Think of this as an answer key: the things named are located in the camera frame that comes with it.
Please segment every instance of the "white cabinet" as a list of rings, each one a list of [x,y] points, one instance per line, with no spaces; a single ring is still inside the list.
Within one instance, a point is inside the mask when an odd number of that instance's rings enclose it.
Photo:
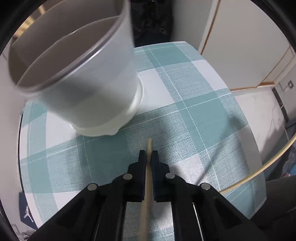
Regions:
[[[203,39],[209,17],[213,16],[212,5],[217,0],[174,0],[174,25],[171,41],[186,41],[198,49]]]
[[[290,51],[281,30],[253,2],[221,0],[202,55],[230,89],[243,89],[273,82],[293,57]]]

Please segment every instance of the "floor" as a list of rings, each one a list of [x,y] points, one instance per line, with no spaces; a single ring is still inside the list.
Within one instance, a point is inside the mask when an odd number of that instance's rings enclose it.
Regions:
[[[265,163],[269,153],[284,134],[285,120],[280,106],[269,87],[233,94],[247,118],[261,160]]]

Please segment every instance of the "beige cable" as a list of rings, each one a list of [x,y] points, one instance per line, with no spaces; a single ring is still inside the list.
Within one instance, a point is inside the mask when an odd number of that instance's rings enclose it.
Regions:
[[[257,175],[259,175],[261,172],[263,172],[265,169],[267,169],[269,166],[271,166],[277,159],[279,159],[288,149],[292,144],[296,141],[296,134],[289,140],[289,142],[273,157],[271,158],[268,162],[266,162],[262,167],[260,167],[256,172],[246,176],[244,179],[240,180],[239,182],[223,189],[220,191],[220,193],[226,193],[232,189],[235,189],[239,187],[240,185],[250,181]]]
[[[152,152],[152,139],[148,138],[147,147],[147,164],[146,164],[146,178],[145,178],[145,197],[141,209],[141,230],[140,241],[148,241],[148,223],[149,223],[149,210],[152,202],[152,171],[150,165]]]

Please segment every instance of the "cup base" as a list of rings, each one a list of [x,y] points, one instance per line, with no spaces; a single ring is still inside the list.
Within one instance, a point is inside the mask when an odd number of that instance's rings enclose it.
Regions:
[[[144,86],[141,80],[138,78],[138,86],[137,86],[137,90],[132,103],[129,105],[127,109],[122,111],[119,115],[117,115],[107,123],[100,126],[95,126],[90,128],[80,128],[74,125],[71,125],[71,126],[79,134],[84,136],[98,137],[103,135],[109,135],[109,136],[115,135],[122,126],[128,123],[135,116],[142,102],[143,95],[144,95]]]

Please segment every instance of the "cabinet door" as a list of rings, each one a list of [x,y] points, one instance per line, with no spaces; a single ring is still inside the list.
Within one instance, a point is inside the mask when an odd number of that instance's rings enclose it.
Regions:
[[[229,89],[257,87],[289,48],[276,24],[250,0],[221,0],[202,55]]]

